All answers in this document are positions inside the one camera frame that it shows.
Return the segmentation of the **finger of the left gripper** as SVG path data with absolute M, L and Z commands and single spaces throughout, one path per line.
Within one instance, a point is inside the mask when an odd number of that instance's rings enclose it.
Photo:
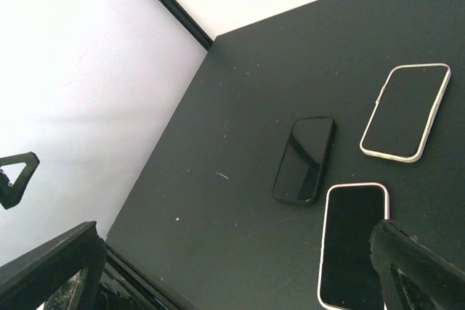
M 22 169 L 15 181 L 12 181 L 4 172 L 4 166 L 17 165 L 24 163 Z M 1 158 L 1 206 L 8 210 L 14 208 L 23 198 L 26 187 L 31 180 L 34 172 L 40 163 L 39 158 L 34 152 L 10 155 Z

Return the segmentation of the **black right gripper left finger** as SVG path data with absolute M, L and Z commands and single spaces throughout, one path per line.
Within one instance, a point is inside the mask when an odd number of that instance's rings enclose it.
M 1 308 L 37 309 L 77 274 L 69 309 L 92 309 L 107 250 L 85 221 L 1 266 Z

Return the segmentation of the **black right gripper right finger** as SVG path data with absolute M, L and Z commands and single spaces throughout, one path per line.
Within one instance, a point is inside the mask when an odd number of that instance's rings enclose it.
M 387 309 L 464 308 L 464 272 L 391 220 L 373 228 L 370 247 Z

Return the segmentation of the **black phone with dual camera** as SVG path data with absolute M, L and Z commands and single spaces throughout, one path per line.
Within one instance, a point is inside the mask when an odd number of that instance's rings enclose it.
M 335 130 L 329 117 L 293 123 L 272 187 L 276 200 L 302 205 L 318 201 Z

